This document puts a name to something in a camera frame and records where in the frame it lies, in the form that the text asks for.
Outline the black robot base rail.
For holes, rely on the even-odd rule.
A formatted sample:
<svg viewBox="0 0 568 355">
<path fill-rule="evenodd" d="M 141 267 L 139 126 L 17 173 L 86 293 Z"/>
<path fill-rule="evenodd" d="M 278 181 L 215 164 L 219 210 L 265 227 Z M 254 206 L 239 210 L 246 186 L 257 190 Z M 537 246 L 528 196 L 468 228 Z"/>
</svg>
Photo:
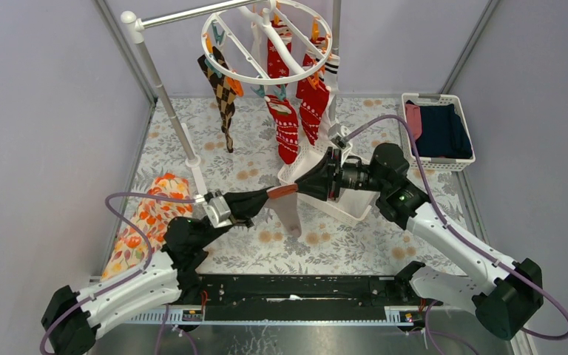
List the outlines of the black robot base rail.
<svg viewBox="0 0 568 355">
<path fill-rule="evenodd" d="M 172 305 L 206 322 L 412 325 L 430 302 L 391 276 L 205 274 Z"/>
</svg>

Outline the white sock with black stripes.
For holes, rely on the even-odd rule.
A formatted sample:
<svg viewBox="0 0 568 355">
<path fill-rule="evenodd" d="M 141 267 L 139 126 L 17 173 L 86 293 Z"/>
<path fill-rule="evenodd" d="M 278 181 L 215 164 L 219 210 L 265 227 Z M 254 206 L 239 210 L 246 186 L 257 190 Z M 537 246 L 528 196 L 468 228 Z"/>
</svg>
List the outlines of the white sock with black stripes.
<svg viewBox="0 0 568 355">
<path fill-rule="evenodd" d="M 340 57 L 330 54 L 324 64 L 325 71 L 323 73 L 323 81 L 327 87 L 331 88 L 331 93 L 337 94 L 338 87 L 338 71 L 340 66 Z"/>
</svg>

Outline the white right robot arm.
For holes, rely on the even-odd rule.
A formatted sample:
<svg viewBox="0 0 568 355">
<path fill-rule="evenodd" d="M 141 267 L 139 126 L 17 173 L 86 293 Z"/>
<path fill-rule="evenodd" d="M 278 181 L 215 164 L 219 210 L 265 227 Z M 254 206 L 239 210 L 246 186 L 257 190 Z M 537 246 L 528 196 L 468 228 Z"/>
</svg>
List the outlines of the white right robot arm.
<svg viewBox="0 0 568 355">
<path fill-rule="evenodd" d="M 369 163 L 343 160 L 340 149 L 330 147 L 295 183 L 300 193 L 322 201 L 336 200 L 345 190 L 378 193 L 375 205 L 387 221 L 426 240 L 464 272 L 459 277 L 412 262 L 394 286 L 398 301 L 438 300 L 475 315 L 495 337 L 511 340 L 544 304 L 534 289 L 543 285 L 541 267 L 530 258 L 518 262 L 456 225 L 408 179 L 409 168 L 394 143 L 378 145 Z"/>
</svg>

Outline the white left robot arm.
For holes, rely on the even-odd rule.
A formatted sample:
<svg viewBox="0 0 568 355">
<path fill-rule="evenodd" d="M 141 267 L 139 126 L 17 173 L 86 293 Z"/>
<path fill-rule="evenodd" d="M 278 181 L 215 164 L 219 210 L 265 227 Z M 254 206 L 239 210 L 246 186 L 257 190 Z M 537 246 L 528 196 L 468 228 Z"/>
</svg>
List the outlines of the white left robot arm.
<svg viewBox="0 0 568 355">
<path fill-rule="evenodd" d="M 201 204 L 202 218 L 174 217 L 166 225 L 164 244 L 110 280 L 78 291 L 56 290 L 41 317 L 41 354 L 85 354 L 98 339 L 133 316 L 159 305 L 194 302 L 202 289 L 197 267 L 204 248 L 235 226 L 251 227 L 267 204 L 270 188 L 253 192 L 210 192 L 187 199 Z"/>
</svg>

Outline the red dotted sock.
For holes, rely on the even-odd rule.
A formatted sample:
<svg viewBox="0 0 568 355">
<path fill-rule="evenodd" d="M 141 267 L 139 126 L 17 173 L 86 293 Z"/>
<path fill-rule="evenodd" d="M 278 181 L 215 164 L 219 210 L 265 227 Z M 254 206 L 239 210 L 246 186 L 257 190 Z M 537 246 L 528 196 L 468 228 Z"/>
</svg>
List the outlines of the red dotted sock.
<svg viewBox="0 0 568 355">
<path fill-rule="evenodd" d="M 319 137 L 322 115 L 328 107 L 331 88 L 323 81 L 312 84 L 308 79 L 302 80 L 300 85 L 297 97 L 301 100 L 299 113 L 302 129 L 309 143 L 314 146 Z"/>
</svg>

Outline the white round clip hanger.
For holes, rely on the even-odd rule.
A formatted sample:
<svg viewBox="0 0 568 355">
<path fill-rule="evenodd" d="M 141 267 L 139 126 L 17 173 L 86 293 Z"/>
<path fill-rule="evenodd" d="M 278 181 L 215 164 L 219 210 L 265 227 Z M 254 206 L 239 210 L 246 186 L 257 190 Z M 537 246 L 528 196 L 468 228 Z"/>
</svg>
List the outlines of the white round clip hanger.
<svg viewBox="0 0 568 355">
<path fill-rule="evenodd" d="M 317 37 L 324 36 L 323 29 L 321 27 L 317 26 L 317 23 L 306 12 L 298 10 L 297 8 L 286 6 L 284 4 L 278 4 L 277 7 L 280 8 L 280 10 L 288 16 L 288 18 L 299 28 L 299 30 L 301 30 L 304 34 L 306 34 L 308 36 L 309 40 L 311 38 L 315 39 Z M 258 10 L 262 10 L 263 6 L 260 7 L 259 9 L 257 9 L 257 8 L 253 8 L 250 4 L 248 6 L 248 8 L 253 12 L 257 12 Z M 222 13 L 220 15 L 222 20 L 224 20 L 223 14 L 224 13 Z M 242 13 L 240 13 L 240 14 L 241 14 L 241 17 L 248 22 L 248 25 L 250 26 L 250 32 L 251 32 L 251 23 L 249 23 L 249 21 L 243 16 Z M 237 36 L 238 40 L 250 52 L 252 43 L 246 44 L 244 42 L 244 40 L 239 38 L 239 36 L 236 34 L 235 31 L 233 31 L 233 33 Z M 267 72 L 267 41 L 268 41 L 268 38 L 263 33 L 263 45 L 262 45 L 262 52 L 263 53 L 262 53 L 262 63 L 260 65 L 262 66 L 263 69 L 266 70 L 266 72 Z M 221 51 L 221 53 L 223 54 L 225 61 L 227 63 L 227 66 L 228 66 L 228 70 L 232 70 L 233 72 L 239 73 L 241 75 L 250 76 L 252 78 L 255 78 L 255 77 L 258 76 L 257 71 L 253 68 L 252 65 L 250 65 L 250 63 L 248 63 L 244 59 L 243 54 L 238 50 L 238 48 L 235 46 L 235 44 L 232 41 L 230 41 L 229 39 L 226 39 L 225 43 L 220 45 L 220 46 L 218 46 L 214 42 L 212 42 L 212 45 L 210 46 L 210 55 L 212 55 L 212 48 L 213 47 L 217 47 Z M 294 60 L 298 64 L 300 64 L 301 66 L 302 66 L 302 60 L 304 58 L 306 50 L 308 50 L 308 48 L 298 39 L 298 37 L 296 37 L 292 33 L 291 51 L 289 51 L 289 52 L 290 52 L 291 56 L 294 58 Z"/>
</svg>

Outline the brown striped sock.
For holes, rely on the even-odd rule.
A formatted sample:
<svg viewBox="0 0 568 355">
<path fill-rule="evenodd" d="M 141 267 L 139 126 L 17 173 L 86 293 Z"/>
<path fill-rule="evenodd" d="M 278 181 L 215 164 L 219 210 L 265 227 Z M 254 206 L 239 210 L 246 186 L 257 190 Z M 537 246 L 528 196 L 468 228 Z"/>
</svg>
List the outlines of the brown striped sock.
<svg viewBox="0 0 568 355">
<path fill-rule="evenodd" d="M 295 238 L 302 234 L 302 225 L 297 209 L 297 192 L 297 184 L 271 187 L 267 189 L 268 200 L 265 204 L 267 209 L 275 212 L 286 231 Z"/>
</svg>

